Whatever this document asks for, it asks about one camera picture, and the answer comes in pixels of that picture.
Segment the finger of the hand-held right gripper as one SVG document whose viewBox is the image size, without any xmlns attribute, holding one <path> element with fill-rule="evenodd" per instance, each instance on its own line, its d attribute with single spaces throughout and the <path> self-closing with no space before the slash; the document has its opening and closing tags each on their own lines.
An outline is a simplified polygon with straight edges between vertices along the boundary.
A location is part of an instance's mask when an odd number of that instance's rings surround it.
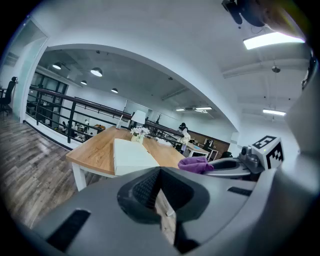
<svg viewBox="0 0 320 256">
<path fill-rule="evenodd" d="M 245 176 L 249 176 L 251 172 L 248 169 L 224 169 L 224 170 L 213 170 L 206 171 L 203 175 L 217 178 L 226 178 L 226 179 L 237 179 Z"/>
<path fill-rule="evenodd" d="M 233 170 L 240 167 L 240 162 L 237 158 L 221 158 L 208 163 L 213 166 L 214 170 Z"/>
</svg>

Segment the pink flowers in pot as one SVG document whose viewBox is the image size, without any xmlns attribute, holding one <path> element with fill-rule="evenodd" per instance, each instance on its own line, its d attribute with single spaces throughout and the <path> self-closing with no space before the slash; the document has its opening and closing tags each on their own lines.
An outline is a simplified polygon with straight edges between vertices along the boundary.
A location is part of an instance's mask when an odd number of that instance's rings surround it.
<svg viewBox="0 0 320 256">
<path fill-rule="evenodd" d="M 150 133 L 150 130 L 143 126 L 133 127 L 130 131 L 131 141 L 143 144 L 144 137 Z"/>
</svg>

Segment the white table lamp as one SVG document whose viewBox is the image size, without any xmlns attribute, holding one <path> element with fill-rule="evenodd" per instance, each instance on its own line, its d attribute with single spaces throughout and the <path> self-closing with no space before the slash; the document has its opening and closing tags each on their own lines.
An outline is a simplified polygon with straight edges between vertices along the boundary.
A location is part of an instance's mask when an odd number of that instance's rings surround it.
<svg viewBox="0 0 320 256">
<path fill-rule="evenodd" d="M 145 124 L 145 120 L 146 120 L 146 113 L 141 110 L 137 110 L 133 113 L 132 118 L 130 119 L 128 128 L 132 129 L 132 128 L 136 128 L 139 125 L 143 126 Z"/>
</svg>

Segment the bright ceiling panel light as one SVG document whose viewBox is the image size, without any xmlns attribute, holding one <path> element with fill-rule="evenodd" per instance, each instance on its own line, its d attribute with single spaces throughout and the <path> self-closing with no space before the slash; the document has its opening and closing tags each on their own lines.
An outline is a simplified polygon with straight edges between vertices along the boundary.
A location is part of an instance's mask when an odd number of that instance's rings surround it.
<svg viewBox="0 0 320 256">
<path fill-rule="evenodd" d="M 247 50 L 252 50 L 252 49 L 265 47 L 269 45 L 276 45 L 276 44 L 287 44 L 287 43 L 303 44 L 305 43 L 305 40 L 301 38 L 285 35 L 280 32 L 272 32 L 272 33 L 263 34 L 263 35 L 245 39 L 243 43 Z"/>
</svg>

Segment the black high-back office chair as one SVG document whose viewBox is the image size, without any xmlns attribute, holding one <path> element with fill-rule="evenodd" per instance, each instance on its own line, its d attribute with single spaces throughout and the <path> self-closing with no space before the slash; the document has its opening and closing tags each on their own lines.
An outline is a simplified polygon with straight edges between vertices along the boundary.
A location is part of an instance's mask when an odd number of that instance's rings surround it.
<svg viewBox="0 0 320 256">
<path fill-rule="evenodd" d="M 18 77 L 13 76 L 8 83 L 6 89 L 0 89 L 0 113 L 6 113 L 8 116 L 12 109 L 10 103 L 12 102 L 12 92 L 18 82 Z"/>
</svg>

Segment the purple cloth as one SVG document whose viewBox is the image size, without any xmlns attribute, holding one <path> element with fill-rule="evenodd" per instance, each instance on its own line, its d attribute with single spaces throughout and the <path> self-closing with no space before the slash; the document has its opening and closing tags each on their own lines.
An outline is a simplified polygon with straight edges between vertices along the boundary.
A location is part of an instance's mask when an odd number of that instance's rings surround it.
<svg viewBox="0 0 320 256">
<path fill-rule="evenodd" d="M 214 171 L 214 167 L 208 163 L 205 156 L 186 157 L 179 161 L 178 168 L 196 174 Z"/>
</svg>

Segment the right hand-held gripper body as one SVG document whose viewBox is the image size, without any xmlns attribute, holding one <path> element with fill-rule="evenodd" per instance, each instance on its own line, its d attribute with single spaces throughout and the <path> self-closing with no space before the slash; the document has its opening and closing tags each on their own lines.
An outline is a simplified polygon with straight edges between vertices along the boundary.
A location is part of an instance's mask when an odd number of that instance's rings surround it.
<svg viewBox="0 0 320 256">
<path fill-rule="evenodd" d="M 243 146 L 238 159 L 252 174 L 276 169 L 284 161 L 282 140 L 266 135 L 249 146 Z"/>
</svg>

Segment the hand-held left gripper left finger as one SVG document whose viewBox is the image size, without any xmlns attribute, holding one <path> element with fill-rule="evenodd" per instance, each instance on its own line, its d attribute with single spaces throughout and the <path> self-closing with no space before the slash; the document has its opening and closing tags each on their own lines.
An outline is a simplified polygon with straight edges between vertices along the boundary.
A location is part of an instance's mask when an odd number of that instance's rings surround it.
<svg viewBox="0 0 320 256">
<path fill-rule="evenodd" d="M 90 215 L 66 249 L 68 256 L 175 256 L 159 224 L 135 222 L 118 204 L 119 189 L 145 173 L 140 170 L 87 186 L 32 230 L 47 240 L 75 210 L 85 210 Z"/>
</svg>

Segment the white paper sheet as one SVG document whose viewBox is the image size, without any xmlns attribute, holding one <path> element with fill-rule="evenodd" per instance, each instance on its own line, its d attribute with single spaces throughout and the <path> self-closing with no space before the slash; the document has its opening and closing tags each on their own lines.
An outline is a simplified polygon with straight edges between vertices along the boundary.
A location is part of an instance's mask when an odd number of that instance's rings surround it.
<svg viewBox="0 0 320 256">
<path fill-rule="evenodd" d="M 113 141 L 113 160 L 116 176 L 160 166 L 142 144 L 119 138 Z"/>
</svg>

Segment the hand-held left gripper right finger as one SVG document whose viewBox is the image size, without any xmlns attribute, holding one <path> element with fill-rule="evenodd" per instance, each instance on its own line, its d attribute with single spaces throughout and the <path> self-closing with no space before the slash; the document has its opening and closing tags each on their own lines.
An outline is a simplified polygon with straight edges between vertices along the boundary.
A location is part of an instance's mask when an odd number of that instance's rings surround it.
<svg viewBox="0 0 320 256">
<path fill-rule="evenodd" d="M 288 236 L 278 172 L 257 182 L 159 170 L 176 197 L 176 245 L 159 241 L 162 256 L 244 256 L 274 253 Z"/>
</svg>

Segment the wooden side table white legs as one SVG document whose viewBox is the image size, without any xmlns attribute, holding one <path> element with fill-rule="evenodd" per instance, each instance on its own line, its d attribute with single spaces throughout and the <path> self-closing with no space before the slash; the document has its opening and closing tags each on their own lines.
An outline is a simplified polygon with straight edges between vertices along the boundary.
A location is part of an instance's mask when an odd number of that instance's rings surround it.
<svg viewBox="0 0 320 256">
<path fill-rule="evenodd" d="M 208 151 L 206 151 L 203 148 L 196 146 L 190 142 L 188 142 L 186 144 L 186 148 L 189 150 L 189 155 L 188 155 L 189 157 L 193 157 L 194 154 L 198 154 L 198 155 L 204 156 L 206 158 L 209 156 Z"/>
</svg>

